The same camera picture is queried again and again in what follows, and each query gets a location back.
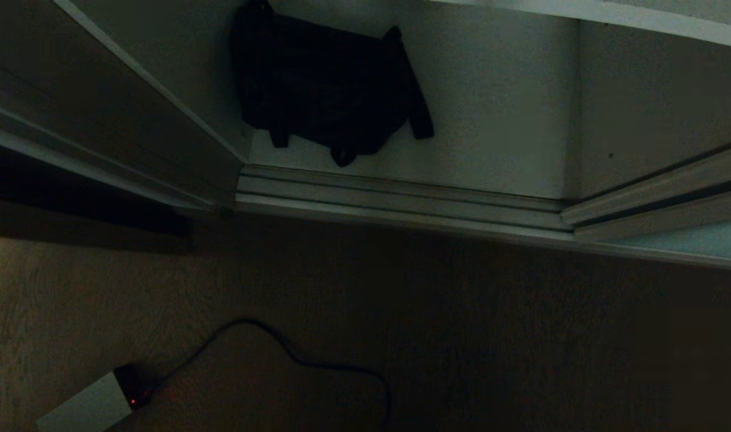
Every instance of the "power adapter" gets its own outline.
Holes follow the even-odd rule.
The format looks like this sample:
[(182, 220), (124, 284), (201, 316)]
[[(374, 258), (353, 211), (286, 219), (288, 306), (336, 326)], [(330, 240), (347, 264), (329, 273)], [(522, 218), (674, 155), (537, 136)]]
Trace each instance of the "power adapter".
[(40, 432), (105, 432), (149, 404), (133, 364), (118, 367), (36, 421)]

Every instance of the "black bag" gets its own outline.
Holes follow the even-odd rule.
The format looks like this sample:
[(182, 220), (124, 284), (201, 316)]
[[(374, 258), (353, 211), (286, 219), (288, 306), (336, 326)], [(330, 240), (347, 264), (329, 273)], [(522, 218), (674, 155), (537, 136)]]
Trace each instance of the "black bag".
[(243, 120), (277, 148), (296, 134), (331, 148), (344, 167), (380, 150), (407, 119), (416, 139), (435, 133), (397, 27), (370, 38), (252, 0), (237, 11), (230, 44)]

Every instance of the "black cable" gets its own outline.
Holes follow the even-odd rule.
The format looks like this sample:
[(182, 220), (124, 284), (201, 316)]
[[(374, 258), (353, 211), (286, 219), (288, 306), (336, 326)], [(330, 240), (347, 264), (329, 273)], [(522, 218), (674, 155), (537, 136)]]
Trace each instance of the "black cable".
[(216, 339), (218, 339), (219, 336), (221, 336), (224, 332), (228, 331), (234, 326), (239, 325), (255, 326), (256, 328), (259, 328), (268, 333), (270, 336), (272, 336), (272, 338), (275, 339), (276, 342), (278, 342), (280, 347), (286, 351), (291, 360), (293, 360), (294, 363), (299, 364), (299, 366), (311, 367), (313, 369), (324, 369), (327, 371), (354, 372), (355, 374), (368, 375), (369, 377), (374, 377), (379, 380), (379, 382), (382, 383), (382, 386), (384, 386), (385, 399), (384, 421), (382, 422), (382, 429), (387, 429), (388, 424), (390, 424), (390, 415), (393, 409), (393, 395), (392, 391), (390, 391), (390, 383), (388, 383), (381, 374), (372, 371), (371, 369), (360, 366), (351, 366), (349, 364), (329, 364), (305, 360), (304, 358), (302, 358), (302, 356), (299, 356), (296, 353), (296, 350), (293, 348), (291, 341), (289, 341), (289, 339), (285, 335), (280, 333), (280, 331), (275, 330), (274, 328), (272, 328), (272, 326), (269, 326), (266, 323), (262, 323), (259, 320), (254, 320), (251, 318), (239, 318), (236, 320), (232, 320), (231, 322), (226, 323), (225, 325), (214, 331), (214, 333), (211, 334), (211, 336), (202, 345), (200, 345), (200, 348), (198, 348), (198, 350), (195, 351), (193, 355), (187, 358), (184, 363), (175, 367), (173, 371), (168, 372), (168, 374), (160, 378), (160, 380), (157, 380), (154, 385), (151, 386), (151, 389), (149, 389), (149, 391), (147, 392), (148, 397), (151, 398), (152, 395), (158, 390), (158, 388), (162, 386), (166, 381), (168, 381), (171, 377), (173, 377), (173, 375), (176, 375), (179, 371), (184, 369), (184, 367), (187, 367), (189, 364), (195, 361), (195, 359), (200, 356), (201, 353), (203, 353), (203, 351), (206, 350), (206, 348), (208, 348), (209, 345), (212, 344)]

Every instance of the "white power adapter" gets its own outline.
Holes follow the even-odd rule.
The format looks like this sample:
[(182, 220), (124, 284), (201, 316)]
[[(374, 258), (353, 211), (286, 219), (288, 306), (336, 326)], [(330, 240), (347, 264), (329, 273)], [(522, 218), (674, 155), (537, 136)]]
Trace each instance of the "white power adapter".
[(149, 403), (131, 364), (118, 367), (35, 422), (40, 432), (105, 432)]

